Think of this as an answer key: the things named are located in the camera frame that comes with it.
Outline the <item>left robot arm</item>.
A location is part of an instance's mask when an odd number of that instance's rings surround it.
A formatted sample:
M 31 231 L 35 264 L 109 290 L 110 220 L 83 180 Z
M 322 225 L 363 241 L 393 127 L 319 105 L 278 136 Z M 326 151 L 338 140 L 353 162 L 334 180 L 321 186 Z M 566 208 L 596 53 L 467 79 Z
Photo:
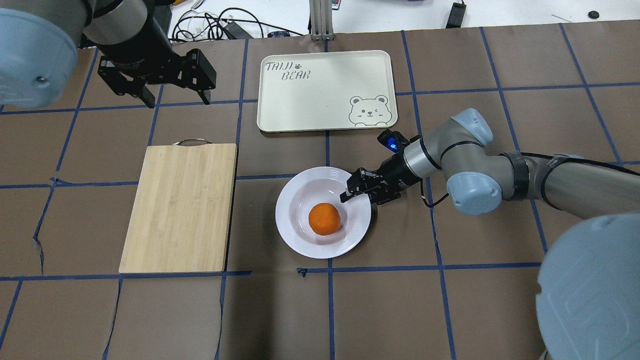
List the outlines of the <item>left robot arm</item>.
M 39 109 L 57 101 L 86 37 L 102 52 L 98 75 L 117 95 L 153 109 L 148 85 L 195 91 L 205 104 L 217 72 L 198 48 L 174 52 L 143 0 L 3 0 L 0 9 L 1 104 Z

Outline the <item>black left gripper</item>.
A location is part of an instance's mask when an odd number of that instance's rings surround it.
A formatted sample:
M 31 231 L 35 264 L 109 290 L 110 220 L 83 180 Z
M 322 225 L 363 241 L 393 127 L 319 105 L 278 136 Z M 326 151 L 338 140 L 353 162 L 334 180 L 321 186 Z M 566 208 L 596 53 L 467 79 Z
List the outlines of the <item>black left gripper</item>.
M 98 75 L 118 96 L 131 95 L 149 109 L 155 109 L 156 98 L 147 85 L 173 84 L 195 91 L 204 105 L 211 104 L 211 91 L 217 88 L 217 71 L 199 48 L 185 55 L 171 52 L 167 59 L 151 65 L 138 61 L 136 69 L 125 69 L 103 55 Z

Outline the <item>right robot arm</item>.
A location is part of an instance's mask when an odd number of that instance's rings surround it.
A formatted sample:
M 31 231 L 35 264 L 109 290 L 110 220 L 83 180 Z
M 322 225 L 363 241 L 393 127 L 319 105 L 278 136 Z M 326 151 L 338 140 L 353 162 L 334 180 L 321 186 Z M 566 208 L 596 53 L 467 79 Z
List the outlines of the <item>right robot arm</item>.
M 538 200 L 580 218 L 548 248 L 538 273 L 535 310 L 545 352 L 553 360 L 637 360 L 639 174 L 566 153 L 487 155 L 491 141 L 489 124 L 473 108 L 411 139 L 385 130 L 378 142 L 393 155 L 377 170 L 350 173 L 340 201 L 366 195 L 382 205 L 441 172 L 462 214 Z

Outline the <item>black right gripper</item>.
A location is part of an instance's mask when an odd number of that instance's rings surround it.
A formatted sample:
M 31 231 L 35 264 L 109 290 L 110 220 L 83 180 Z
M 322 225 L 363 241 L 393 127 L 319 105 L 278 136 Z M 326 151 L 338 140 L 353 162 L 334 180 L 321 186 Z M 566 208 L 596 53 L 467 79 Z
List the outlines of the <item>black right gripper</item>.
M 346 180 L 346 190 L 340 194 L 340 202 L 347 203 L 359 195 L 367 195 L 371 204 L 383 205 L 394 201 L 412 185 L 416 175 L 411 171 L 403 155 L 392 155 L 377 170 L 359 167 Z

